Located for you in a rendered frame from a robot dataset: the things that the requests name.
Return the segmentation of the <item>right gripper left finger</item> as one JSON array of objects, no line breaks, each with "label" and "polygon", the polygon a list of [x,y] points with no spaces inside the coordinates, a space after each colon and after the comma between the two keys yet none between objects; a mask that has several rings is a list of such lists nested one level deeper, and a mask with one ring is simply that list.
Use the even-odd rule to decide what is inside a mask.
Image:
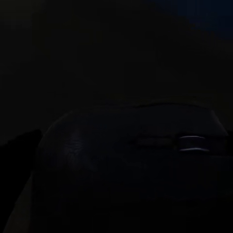
[{"label": "right gripper left finger", "polygon": [[41,139],[41,131],[37,129],[0,146],[0,233],[33,170]]}]

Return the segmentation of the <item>mouse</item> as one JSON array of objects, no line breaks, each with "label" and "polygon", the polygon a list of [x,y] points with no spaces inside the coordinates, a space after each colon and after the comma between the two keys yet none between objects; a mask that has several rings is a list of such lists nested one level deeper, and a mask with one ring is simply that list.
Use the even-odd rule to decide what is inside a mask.
[{"label": "mouse", "polygon": [[233,156],[209,106],[177,98],[74,109],[45,132],[33,183],[60,219],[98,233],[181,233],[233,199]]}]

